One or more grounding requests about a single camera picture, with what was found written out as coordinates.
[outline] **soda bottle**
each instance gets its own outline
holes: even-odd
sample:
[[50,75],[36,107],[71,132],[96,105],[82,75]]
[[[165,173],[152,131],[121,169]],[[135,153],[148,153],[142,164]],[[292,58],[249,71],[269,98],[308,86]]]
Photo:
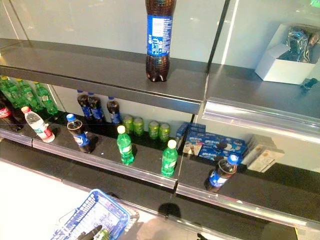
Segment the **soda bottle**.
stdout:
[[0,102],[0,119],[2,119],[6,125],[8,125],[13,131],[22,129],[23,125],[11,114],[11,111]]
[[36,94],[40,97],[43,105],[46,108],[46,111],[50,115],[55,115],[58,113],[56,105],[52,102],[50,94],[46,88],[40,85],[39,82],[34,81]]
[[23,108],[21,108],[21,111],[24,113],[26,122],[42,139],[42,141],[44,141],[45,143],[50,143],[55,139],[55,135],[48,128],[49,124],[45,123],[38,114],[31,111],[30,107],[24,106]]
[[121,161],[123,164],[128,165],[134,161],[134,155],[132,154],[131,139],[128,134],[126,134],[126,128],[123,125],[117,127],[119,133],[116,143],[118,145]]
[[92,123],[94,118],[89,105],[89,96],[84,94],[84,91],[82,90],[77,90],[77,92],[77,101],[82,108],[85,119],[88,121],[88,123]]
[[171,31],[176,0],[145,0],[147,12],[146,76],[152,82],[167,80]]
[[106,104],[108,111],[110,113],[111,122],[113,124],[121,124],[121,116],[120,116],[120,106],[117,101],[115,101],[113,96],[109,96],[109,101]]
[[89,95],[89,106],[94,117],[94,120],[98,124],[102,124],[105,122],[104,112],[101,108],[100,99],[94,96],[93,92],[88,92]]
[[166,177],[171,177],[175,172],[175,167],[178,158],[176,146],[177,142],[175,140],[169,140],[168,147],[163,151],[162,154],[161,174]]
[[211,192],[217,192],[237,172],[238,160],[239,157],[235,154],[230,154],[227,159],[221,159],[207,179],[205,183],[206,189]]
[[18,82],[18,86],[22,95],[25,97],[32,110],[39,112],[44,109],[38,101],[38,98],[34,95],[31,87],[20,78],[18,78],[16,81]]
[[92,151],[92,146],[90,139],[88,138],[87,134],[84,131],[82,121],[76,119],[75,115],[69,113],[66,116],[68,123],[66,127],[68,128],[69,132],[73,135],[75,142],[78,144],[81,152],[83,153],[90,153]]

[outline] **shelf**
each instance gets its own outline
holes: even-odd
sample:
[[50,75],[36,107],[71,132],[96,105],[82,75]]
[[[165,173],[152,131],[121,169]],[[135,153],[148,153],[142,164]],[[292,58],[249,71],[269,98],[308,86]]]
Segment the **shelf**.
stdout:
[[212,64],[202,118],[320,144],[320,84],[262,81],[253,69]]
[[[8,44],[9,39],[0,39]],[[171,58],[166,82],[146,77],[145,54],[44,41],[1,49],[2,75],[77,88],[105,96],[197,114],[204,99],[206,63]]]
[[310,181],[320,183],[320,174],[312,176],[300,168],[294,168],[292,174],[291,170],[286,172],[286,167],[276,163],[264,175],[241,165],[217,194],[207,191],[204,185],[213,163],[183,155],[176,193],[279,224],[320,230],[319,184],[317,189],[308,188]]

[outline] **soda can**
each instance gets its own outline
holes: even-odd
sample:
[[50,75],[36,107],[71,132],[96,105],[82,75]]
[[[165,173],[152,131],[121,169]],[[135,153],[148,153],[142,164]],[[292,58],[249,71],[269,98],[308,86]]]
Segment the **soda can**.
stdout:
[[142,136],[144,134],[144,120],[141,117],[136,117],[133,120],[133,131],[136,136]]
[[157,121],[151,121],[149,123],[149,137],[151,139],[157,139],[159,136],[159,123]]
[[162,142],[166,142],[170,137],[170,126],[167,123],[162,123],[159,129],[159,137]]
[[134,118],[131,115],[126,115],[123,119],[123,125],[125,126],[125,132],[132,134],[134,132]]

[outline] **metal shelf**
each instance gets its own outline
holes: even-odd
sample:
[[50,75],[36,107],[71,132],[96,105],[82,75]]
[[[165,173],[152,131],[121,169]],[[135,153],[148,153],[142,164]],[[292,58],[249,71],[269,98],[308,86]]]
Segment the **metal shelf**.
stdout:
[[145,54],[72,44],[1,39],[2,75],[77,88],[197,114],[204,99],[204,62],[171,58],[166,82],[146,77]]

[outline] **product label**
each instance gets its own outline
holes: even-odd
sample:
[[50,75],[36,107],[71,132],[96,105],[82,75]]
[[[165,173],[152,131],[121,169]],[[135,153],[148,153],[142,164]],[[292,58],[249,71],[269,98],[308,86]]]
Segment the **product label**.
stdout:
[[85,145],[90,144],[90,140],[85,133],[78,134],[77,136],[73,136],[75,142],[79,145],[79,147],[83,147]]
[[119,113],[111,113],[110,118],[111,118],[111,122],[113,124],[120,124],[121,123],[121,116]]
[[220,188],[227,180],[227,178],[220,177],[215,171],[213,171],[209,177],[210,184],[216,188]]
[[167,56],[170,52],[172,16],[147,16],[147,54]]

